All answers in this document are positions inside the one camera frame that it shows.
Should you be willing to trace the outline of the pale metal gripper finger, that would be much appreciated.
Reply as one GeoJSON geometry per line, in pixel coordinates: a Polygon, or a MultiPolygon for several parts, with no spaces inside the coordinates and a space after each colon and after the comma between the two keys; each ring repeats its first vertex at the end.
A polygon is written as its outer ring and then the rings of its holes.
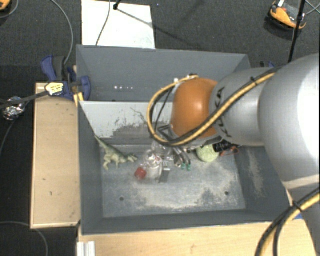
{"type": "Polygon", "coordinates": [[[171,167],[169,165],[168,161],[164,161],[162,163],[162,170],[161,170],[161,175],[159,178],[159,183],[167,183],[169,179],[169,175],[171,172],[171,167]]]}

